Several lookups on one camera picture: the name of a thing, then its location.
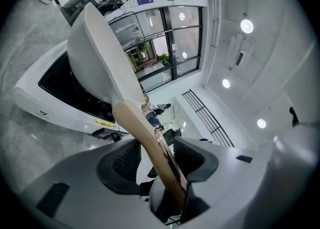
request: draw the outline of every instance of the marble floor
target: marble floor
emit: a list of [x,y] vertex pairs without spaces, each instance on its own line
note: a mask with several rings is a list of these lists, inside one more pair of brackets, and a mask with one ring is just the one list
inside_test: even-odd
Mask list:
[[13,102],[13,87],[44,53],[68,37],[70,26],[54,5],[18,0],[0,31],[0,169],[20,193],[67,156],[107,144],[41,120]]

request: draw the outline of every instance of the yellow label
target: yellow label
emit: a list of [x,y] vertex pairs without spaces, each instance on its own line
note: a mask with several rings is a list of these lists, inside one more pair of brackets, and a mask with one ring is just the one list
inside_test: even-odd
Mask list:
[[116,130],[116,126],[108,122],[95,120],[95,124],[107,129]]

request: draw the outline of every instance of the wooden handle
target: wooden handle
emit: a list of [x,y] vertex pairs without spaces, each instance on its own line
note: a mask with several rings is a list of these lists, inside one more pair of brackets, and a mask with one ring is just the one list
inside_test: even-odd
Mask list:
[[169,147],[161,143],[164,137],[161,134],[156,137],[155,128],[129,101],[120,101],[112,108],[112,114],[115,121],[143,145],[166,190],[172,194],[182,208],[186,197],[187,182],[175,161],[170,160],[173,157]]

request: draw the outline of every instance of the recessed ceiling light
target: recessed ceiling light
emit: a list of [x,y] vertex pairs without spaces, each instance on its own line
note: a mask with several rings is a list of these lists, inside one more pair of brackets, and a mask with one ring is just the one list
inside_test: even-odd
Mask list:
[[254,30],[254,24],[248,19],[242,20],[240,26],[242,31],[244,31],[247,34],[252,33],[252,31]]
[[229,81],[228,79],[224,79],[224,80],[222,81],[222,85],[223,85],[225,88],[229,89],[231,84],[230,84],[230,81]]
[[180,12],[179,18],[180,18],[181,21],[185,20],[185,18],[186,18],[185,13]]
[[264,119],[258,119],[256,124],[258,124],[258,127],[261,129],[264,129],[267,126],[267,123]]

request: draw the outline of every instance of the metal railing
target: metal railing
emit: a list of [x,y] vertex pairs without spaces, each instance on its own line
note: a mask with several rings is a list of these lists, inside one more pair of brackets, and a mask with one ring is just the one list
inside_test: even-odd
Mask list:
[[182,96],[199,116],[217,143],[225,147],[235,147],[217,119],[191,89]]

